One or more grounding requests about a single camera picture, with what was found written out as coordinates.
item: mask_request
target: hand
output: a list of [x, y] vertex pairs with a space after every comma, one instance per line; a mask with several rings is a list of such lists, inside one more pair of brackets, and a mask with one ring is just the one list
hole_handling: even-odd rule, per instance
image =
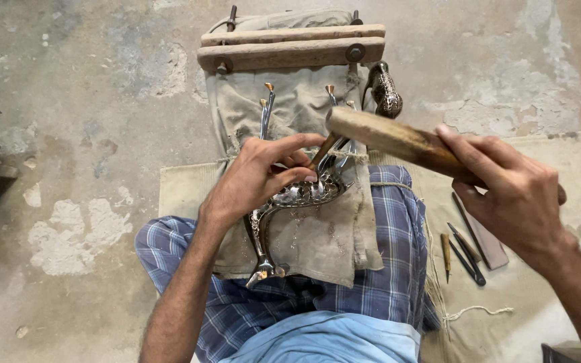
[[[317, 174], [307, 166], [311, 161], [302, 147], [321, 145], [319, 134], [296, 134], [277, 141], [250, 137], [237, 159], [225, 172], [201, 206], [199, 217], [221, 222], [228, 229], [246, 213], [259, 208], [289, 184], [317, 182]], [[288, 169], [272, 164], [280, 163]]]
[[452, 188], [466, 210], [527, 264], [552, 273], [577, 241], [560, 221], [557, 170], [528, 158], [498, 137], [464, 138], [445, 125], [436, 133], [489, 187], [486, 194], [458, 180]]

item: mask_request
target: beige cloth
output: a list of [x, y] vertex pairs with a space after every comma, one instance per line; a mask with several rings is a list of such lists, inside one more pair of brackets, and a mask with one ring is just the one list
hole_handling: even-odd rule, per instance
[[[235, 31], [348, 25], [350, 21], [351, 14], [336, 9], [285, 12], [239, 17]], [[221, 23], [213, 27], [215, 31], [225, 31]], [[163, 169], [159, 215], [197, 217], [200, 203], [237, 155], [244, 139], [259, 135], [259, 99], [267, 100], [269, 95], [264, 83], [272, 83], [276, 93], [268, 139], [299, 132], [326, 135], [324, 120], [331, 103], [324, 87], [335, 86], [340, 104], [352, 100], [359, 105], [357, 74], [356, 65], [206, 74], [212, 121], [225, 147], [226, 161]], [[364, 145], [358, 144], [358, 153], [366, 153]], [[366, 165], [351, 163], [345, 179], [354, 185], [334, 202], [282, 210], [270, 222], [270, 253], [276, 263], [290, 266], [289, 273], [351, 287], [354, 269], [383, 267]], [[254, 247], [239, 221], [223, 240], [214, 273], [248, 278], [256, 260]]]
[[[561, 220], [580, 237], [581, 245], [581, 132], [552, 139], [527, 136], [506, 141], [521, 153], [559, 170], [560, 182], [568, 195], [567, 203], [561, 207]], [[379, 158], [373, 153], [370, 157], [372, 162], [396, 163], [392, 158]], [[484, 263], [479, 263], [486, 286], [477, 286], [454, 254], [449, 285], [445, 284], [439, 235], [451, 233], [447, 221], [465, 236], [469, 234], [451, 199], [451, 179], [413, 165], [408, 169], [413, 189], [424, 198], [427, 208], [427, 221], [434, 237], [429, 252], [438, 271], [448, 314], [454, 315], [470, 306], [483, 306], [491, 311], [514, 308], [510, 313], [497, 315], [482, 309], [469, 310], [457, 320], [449, 321], [449, 339], [445, 330], [426, 334], [421, 344], [423, 362], [540, 363], [541, 343], [564, 346], [577, 341], [575, 329], [548, 283], [508, 247], [504, 248], [510, 263], [503, 268], [489, 271]], [[434, 266], [428, 265], [427, 271], [434, 276]]]

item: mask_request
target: blue checkered lungi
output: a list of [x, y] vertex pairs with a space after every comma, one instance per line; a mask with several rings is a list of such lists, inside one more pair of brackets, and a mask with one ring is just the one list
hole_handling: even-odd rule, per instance
[[[372, 183], [411, 186], [411, 177], [403, 167], [369, 166], [369, 173]], [[315, 310], [403, 322], [419, 332], [438, 328], [438, 318], [425, 294], [425, 206], [405, 187], [372, 186], [371, 194], [382, 270], [357, 270], [352, 289], [302, 275], [267, 278], [247, 289], [246, 279], [212, 276], [196, 345], [198, 359], [218, 362], [230, 357], [261, 330]], [[136, 235], [136, 254], [159, 293], [167, 287], [192, 241], [194, 224], [191, 219], [167, 216], [149, 221]]]

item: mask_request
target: concrete floor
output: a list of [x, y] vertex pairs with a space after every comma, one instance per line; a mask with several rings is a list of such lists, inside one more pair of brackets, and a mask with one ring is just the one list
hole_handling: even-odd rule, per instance
[[[0, 361], [130, 362], [156, 291], [133, 236], [159, 169], [219, 154], [199, 37], [231, 3], [0, 0]], [[238, 3], [261, 15], [313, 1]], [[327, 2], [387, 27], [400, 120], [581, 130], [581, 1]]]

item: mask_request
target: fingernail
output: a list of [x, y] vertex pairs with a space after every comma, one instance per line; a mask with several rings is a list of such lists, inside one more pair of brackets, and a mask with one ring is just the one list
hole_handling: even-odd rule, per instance
[[436, 126], [436, 131], [439, 134], [449, 134], [450, 133], [450, 128], [447, 127], [445, 124], [440, 123], [438, 126]]

